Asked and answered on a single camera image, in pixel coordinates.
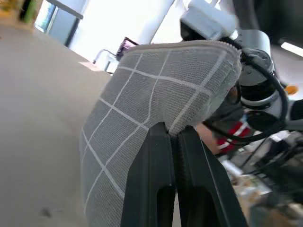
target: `gray checkered towel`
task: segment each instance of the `gray checkered towel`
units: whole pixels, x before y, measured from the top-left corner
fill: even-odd
[[[240,52],[213,41],[138,46],[121,60],[80,137],[90,227],[120,226],[128,169],[148,129],[176,135],[211,115],[236,83]]]

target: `white wall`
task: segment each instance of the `white wall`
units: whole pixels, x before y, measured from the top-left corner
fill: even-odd
[[[100,49],[116,53],[124,37],[149,44],[172,3],[173,0],[90,0],[71,49],[92,61]]]

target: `gray table surface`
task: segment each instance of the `gray table surface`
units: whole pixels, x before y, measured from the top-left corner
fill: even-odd
[[[86,226],[78,137],[110,76],[38,31],[0,37],[0,225]]]

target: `black cable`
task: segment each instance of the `black cable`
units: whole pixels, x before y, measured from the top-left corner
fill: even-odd
[[[278,80],[276,79],[276,77],[274,77],[271,73],[269,73],[266,69],[262,68],[261,66],[259,66],[258,64],[256,64],[251,57],[249,57],[247,54],[242,53],[242,60],[247,64],[252,66],[255,70],[257,70],[259,73],[261,73],[261,75],[263,75],[266,79],[269,80],[269,82],[271,82],[275,88],[277,89],[280,98],[281,98],[281,102],[282,102],[282,107],[281,107],[281,115],[278,119],[278,121],[276,123],[274,123],[268,130],[262,132],[261,134],[258,135],[254,135],[254,136],[249,136],[249,137],[238,137],[238,136],[233,136],[230,135],[224,131],[222,131],[221,129],[216,128],[215,126],[213,126],[212,124],[209,124],[208,122],[204,122],[204,125],[206,127],[208,127],[210,130],[221,134],[224,137],[227,137],[229,139],[232,140],[236,140],[239,142],[254,142],[257,140],[261,140],[264,139],[272,134],[277,133],[278,131],[281,131],[284,127],[285,127],[285,118],[287,115],[287,110],[288,110],[288,100],[287,100],[287,96],[285,91],[283,90],[282,86],[280,85],[280,83],[278,82]]]
[[[251,171],[251,172],[248,172],[246,174],[259,174],[261,170],[265,169],[265,168],[269,168],[271,167],[273,164],[275,163],[279,163],[280,161],[282,161],[283,159],[285,159],[287,157],[287,155],[291,154],[292,152],[294,152],[295,150],[297,149],[297,146],[295,146],[294,148],[292,148],[289,152],[287,152],[288,150],[285,150],[281,156],[275,160],[273,160],[272,162],[269,162],[267,163],[266,165],[254,170],[254,171]]]
[[[259,148],[267,141],[268,137],[265,138],[258,146],[257,148],[248,156],[248,158],[242,163],[240,166],[240,169],[243,169],[244,166],[248,163],[248,161],[256,154],[256,152],[259,150]]]

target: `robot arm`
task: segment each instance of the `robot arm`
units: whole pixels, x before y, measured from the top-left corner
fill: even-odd
[[[204,0],[192,0],[188,11],[181,18],[181,35],[185,41],[233,40],[243,52],[263,70],[251,64],[243,63],[243,71],[239,78],[241,85],[242,105],[250,109],[247,121],[253,129],[265,131],[280,121],[282,110],[286,113],[285,130],[303,131],[303,100],[284,102],[278,83],[273,84],[265,76],[266,72],[275,77],[274,63],[271,59],[269,37],[259,30],[241,30],[238,37],[236,17],[220,11]]]

